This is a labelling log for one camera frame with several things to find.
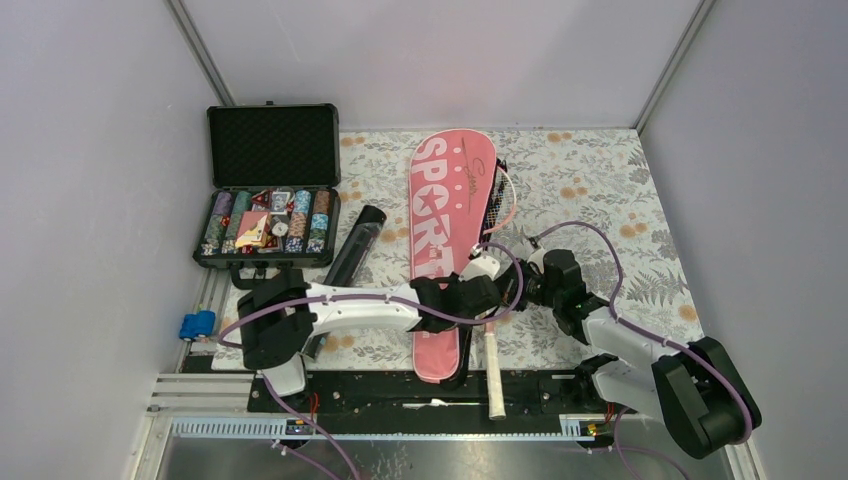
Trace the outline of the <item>pink racket cover bag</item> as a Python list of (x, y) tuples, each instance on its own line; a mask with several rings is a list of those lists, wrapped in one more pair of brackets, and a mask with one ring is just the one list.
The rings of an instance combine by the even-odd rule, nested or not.
[[(468, 264), (481, 241), (497, 167), (493, 141), (477, 130), (437, 132), (417, 147), (408, 174), (411, 281), (459, 275)], [(468, 370), (470, 339), (470, 325), (414, 332), (417, 377), (446, 389), (460, 386)]]

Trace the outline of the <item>pink badminton racket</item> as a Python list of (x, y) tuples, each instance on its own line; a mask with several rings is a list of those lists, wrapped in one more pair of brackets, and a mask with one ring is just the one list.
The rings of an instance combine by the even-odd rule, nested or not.
[(506, 418), (501, 368), (498, 359), (498, 343), (495, 323), (487, 323), (484, 328), (484, 353), (488, 393), (489, 419), (499, 421)]
[(517, 193), (510, 175), (503, 166), (498, 166), (495, 172), (482, 223), (482, 237), (501, 230), (512, 221), (516, 212)]

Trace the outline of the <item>black shuttlecock tube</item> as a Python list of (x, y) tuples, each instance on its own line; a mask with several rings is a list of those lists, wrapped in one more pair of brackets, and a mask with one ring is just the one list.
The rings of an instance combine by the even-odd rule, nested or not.
[(330, 266), (324, 279), (325, 284), (337, 287), (349, 287), (353, 284), (371, 247), (381, 234), (386, 218), (386, 213), (373, 205), (365, 205), (362, 208)]

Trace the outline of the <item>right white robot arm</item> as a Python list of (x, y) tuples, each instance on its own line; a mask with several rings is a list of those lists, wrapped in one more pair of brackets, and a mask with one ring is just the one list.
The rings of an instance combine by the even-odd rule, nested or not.
[(595, 351), (579, 367), (575, 402), (597, 412), (608, 403), (661, 422), (689, 456), (703, 459), (762, 424), (762, 413), (725, 347), (705, 336), (685, 345), (623, 319), (589, 290), (569, 250), (540, 250), (497, 284), (518, 309), (550, 309), (559, 329)]

